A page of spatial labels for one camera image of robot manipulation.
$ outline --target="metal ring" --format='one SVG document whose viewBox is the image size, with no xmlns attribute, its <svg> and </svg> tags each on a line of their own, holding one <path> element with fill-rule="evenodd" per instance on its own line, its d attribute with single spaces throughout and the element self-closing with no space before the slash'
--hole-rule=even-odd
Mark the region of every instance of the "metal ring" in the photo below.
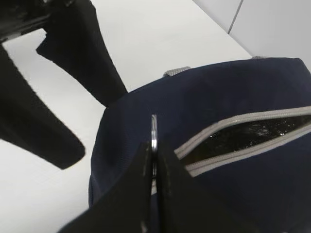
<svg viewBox="0 0 311 233">
<path fill-rule="evenodd" d="M 156 115 L 151 115 L 151 150 L 157 152 L 157 123 Z"/>
</svg>

